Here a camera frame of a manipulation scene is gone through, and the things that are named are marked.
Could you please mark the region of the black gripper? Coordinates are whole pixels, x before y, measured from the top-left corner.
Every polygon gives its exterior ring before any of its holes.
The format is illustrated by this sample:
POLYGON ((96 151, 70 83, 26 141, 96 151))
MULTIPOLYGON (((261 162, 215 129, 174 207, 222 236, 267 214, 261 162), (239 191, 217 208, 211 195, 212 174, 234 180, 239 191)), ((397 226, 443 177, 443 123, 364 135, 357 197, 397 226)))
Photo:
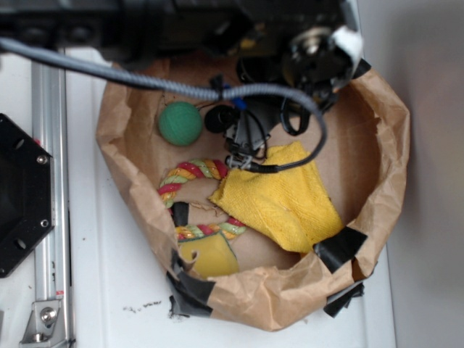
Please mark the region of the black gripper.
POLYGON ((243 83, 277 83, 309 94, 321 109, 338 99, 362 61, 363 37, 348 27, 312 28, 293 38, 276 57, 241 58, 243 83))

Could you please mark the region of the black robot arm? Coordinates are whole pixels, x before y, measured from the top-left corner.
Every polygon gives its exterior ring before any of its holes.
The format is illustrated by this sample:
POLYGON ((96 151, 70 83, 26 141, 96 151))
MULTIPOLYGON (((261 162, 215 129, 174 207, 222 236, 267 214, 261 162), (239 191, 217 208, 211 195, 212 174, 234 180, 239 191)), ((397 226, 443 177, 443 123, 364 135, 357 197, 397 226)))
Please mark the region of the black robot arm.
POLYGON ((304 91, 331 103, 360 74, 363 37, 348 1, 3 1, 1 50, 143 89, 219 101, 304 91), (244 88, 183 87, 139 75, 202 50, 234 57, 244 88))

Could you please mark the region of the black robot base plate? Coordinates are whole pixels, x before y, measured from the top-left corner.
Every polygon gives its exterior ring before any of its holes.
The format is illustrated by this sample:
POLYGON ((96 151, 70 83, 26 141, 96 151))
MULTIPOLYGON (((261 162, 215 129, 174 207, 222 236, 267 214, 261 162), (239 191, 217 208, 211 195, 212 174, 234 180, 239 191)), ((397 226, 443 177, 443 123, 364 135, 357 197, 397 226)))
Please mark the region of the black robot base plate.
POLYGON ((53 228, 52 156, 1 115, 1 277, 10 276, 53 228))

